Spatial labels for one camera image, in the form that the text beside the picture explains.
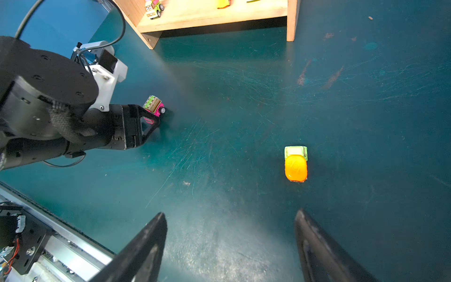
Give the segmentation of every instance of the wooden shelf leg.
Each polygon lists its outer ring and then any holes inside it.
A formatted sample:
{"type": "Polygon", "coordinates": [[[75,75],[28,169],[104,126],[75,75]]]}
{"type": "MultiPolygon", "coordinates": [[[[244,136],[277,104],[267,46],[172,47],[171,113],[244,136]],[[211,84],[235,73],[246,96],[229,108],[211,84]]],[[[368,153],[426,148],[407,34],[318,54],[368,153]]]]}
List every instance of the wooden shelf leg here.
{"type": "Polygon", "coordinates": [[[298,25],[299,4],[301,0],[288,0],[288,10],[286,16],[286,40],[294,41],[296,26],[298,25]]]}
{"type": "Polygon", "coordinates": [[[162,31],[138,33],[139,37],[144,41],[144,43],[149,47],[149,49],[155,48],[158,39],[160,39],[162,31]]]}

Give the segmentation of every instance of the brown stain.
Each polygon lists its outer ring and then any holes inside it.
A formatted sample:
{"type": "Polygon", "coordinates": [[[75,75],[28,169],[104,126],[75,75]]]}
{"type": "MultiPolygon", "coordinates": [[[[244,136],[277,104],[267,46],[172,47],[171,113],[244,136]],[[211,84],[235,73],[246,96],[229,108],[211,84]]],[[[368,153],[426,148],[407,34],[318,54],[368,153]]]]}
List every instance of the brown stain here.
{"type": "Polygon", "coordinates": [[[301,75],[298,78],[298,84],[304,86],[305,83],[305,72],[307,71],[307,67],[312,63],[312,59],[309,59],[304,69],[302,70],[301,75]]]}
{"type": "Polygon", "coordinates": [[[329,89],[332,86],[332,84],[334,84],[334,82],[337,80],[337,78],[340,76],[342,71],[343,71],[343,67],[341,67],[341,69],[339,71],[337,71],[335,74],[331,75],[331,77],[329,77],[329,80],[327,81],[327,83],[322,88],[329,89]]]}
{"type": "Polygon", "coordinates": [[[323,40],[326,41],[326,39],[332,38],[334,37],[333,33],[326,33],[326,35],[324,36],[323,40]]]}

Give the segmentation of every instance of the blue surface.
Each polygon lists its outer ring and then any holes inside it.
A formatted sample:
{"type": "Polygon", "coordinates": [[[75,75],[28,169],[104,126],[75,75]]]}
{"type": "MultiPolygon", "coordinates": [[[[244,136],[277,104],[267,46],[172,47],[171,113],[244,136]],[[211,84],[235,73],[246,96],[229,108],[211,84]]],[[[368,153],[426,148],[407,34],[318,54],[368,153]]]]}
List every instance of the blue surface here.
{"type": "MultiPolygon", "coordinates": [[[[164,211],[162,282],[302,281],[301,207],[379,280],[449,281],[449,12],[305,0],[293,43],[274,27],[153,51],[128,27],[113,103],[156,94],[170,110],[161,128],[137,149],[0,178],[116,252],[164,211]],[[285,178],[288,145],[308,147],[305,183],[285,178]]],[[[111,14],[93,40],[119,31],[111,14]]]]}
{"type": "MultiPolygon", "coordinates": [[[[0,35],[14,36],[36,0],[5,0],[0,4],[0,35]]],[[[34,49],[69,57],[77,42],[86,43],[108,12],[93,0],[46,0],[28,22],[21,39],[34,49]]]]}

